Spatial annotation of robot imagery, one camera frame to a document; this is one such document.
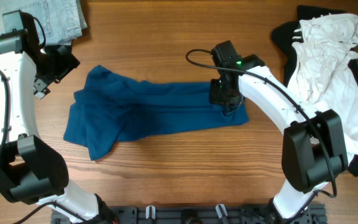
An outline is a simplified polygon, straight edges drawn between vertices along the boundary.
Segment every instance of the pocket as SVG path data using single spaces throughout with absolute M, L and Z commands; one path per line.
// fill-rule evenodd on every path
M 50 21 L 49 21 L 49 10 L 48 10 L 48 3 L 46 0 L 34 2 L 32 4 L 17 8 L 16 10 L 21 10 L 22 12 L 26 12 L 31 14 L 32 16 L 36 17 L 42 24 L 44 28 L 45 35 L 50 37 L 53 35 L 52 29 L 50 28 Z M 38 25 L 37 21 L 35 22 L 35 26 L 37 27 L 38 36 L 42 37 L 41 28 Z

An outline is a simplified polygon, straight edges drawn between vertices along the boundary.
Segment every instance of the wooden floor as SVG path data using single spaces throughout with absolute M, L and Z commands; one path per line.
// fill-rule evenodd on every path
M 358 14 L 358 1 L 83 2 L 89 29 L 73 47 L 81 65 L 61 84 L 51 85 L 45 99 L 35 101 L 42 139 L 65 158 L 70 178 L 108 205 L 267 203 L 285 180 L 282 135 L 251 101 L 245 125 L 119 143 L 97 162 L 90 161 L 86 148 L 63 141 L 63 133 L 73 92 L 83 88 L 96 65 L 136 80 L 208 82 L 218 73 L 190 65 L 186 52 L 232 40 L 237 52 L 257 54 L 282 81 L 285 59 L 270 33 L 295 20 L 298 4 Z M 212 63 L 204 55 L 195 59 Z M 320 196 L 315 201 L 326 204 L 330 223 L 358 223 L 358 178 L 346 172 L 337 184 L 336 199 Z M 10 204 L 0 195 L 0 223 L 15 222 L 34 208 Z M 49 223 L 50 214 L 45 208 L 30 220 Z

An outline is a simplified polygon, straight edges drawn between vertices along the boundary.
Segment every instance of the white cloth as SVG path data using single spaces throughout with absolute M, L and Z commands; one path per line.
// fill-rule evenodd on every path
M 288 89 L 311 106 L 333 109 L 342 120 L 348 159 L 358 155 L 358 86 L 347 64 L 358 58 L 358 16 L 338 14 L 300 21 L 303 43 Z

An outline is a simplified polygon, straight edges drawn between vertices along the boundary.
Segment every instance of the wooden surface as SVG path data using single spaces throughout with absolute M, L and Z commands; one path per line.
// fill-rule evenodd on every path
M 63 133 L 73 92 L 83 88 L 87 73 L 99 64 L 136 80 L 208 82 L 218 73 L 190 65 L 186 52 L 232 40 L 237 52 L 257 54 L 282 80 L 284 56 L 270 33 L 296 18 L 298 4 L 358 14 L 358 1 L 84 2 L 89 29 L 73 47 L 81 65 L 61 84 L 51 85 L 45 99 L 35 101 L 42 139 L 65 158 L 70 178 L 108 205 L 267 203 L 285 180 L 282 135 L 250 101 L 245 125 L 119 143 L 97 162 L 90 161 L 86 148 L 63 141 Z M 211 63 L 205 55 L 194 58 Z M 330 223 L 358 223 L 358 178 L 346 172 L 337 184 L 336 199 L 315 201 L 326 204 Z M 0 195 L 0 223 L 17 221 L 34 208 L 10 204 Z M 50 213 L 45 208 L 30 220 L 49 223 Z

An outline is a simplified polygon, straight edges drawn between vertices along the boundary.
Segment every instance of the wooden table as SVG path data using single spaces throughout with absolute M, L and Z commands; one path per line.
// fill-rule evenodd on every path
M 89 29 L 73 47 L 81 65 L 35 101 L 42 139 L 65 158 L 70 178 L 108 205 L 267 203 L 285 180 L 282 135 L 251 101 L 246 102 L 250 122 L 245 125 L 122 142 L 96 162 L 87 148 L 65 142 L 63 133 L 73 92 L 83 88 L 87 73 L 99 64 L 136 80 L 208 82 L 218 73 L 190 65 L 186 52 L 232 40 L 241 55 L 257 54 L 282 81 L 285 57 L 270 33 L 295 20 L 298 4 L 358 14 L 358 1 L 83 2 Z M 194 58 L 212 63 L 205 55 Z M 358 223 L 358 178 L 345 172 L 337 184 L 336 199 L 315 201 L 326 204 L 330 223 Z M 0 195 L 0 223 L 15 222 L 34 208 L 8 203 Z M 45 208 L 30 220 L 49 223 L 50 214 Z

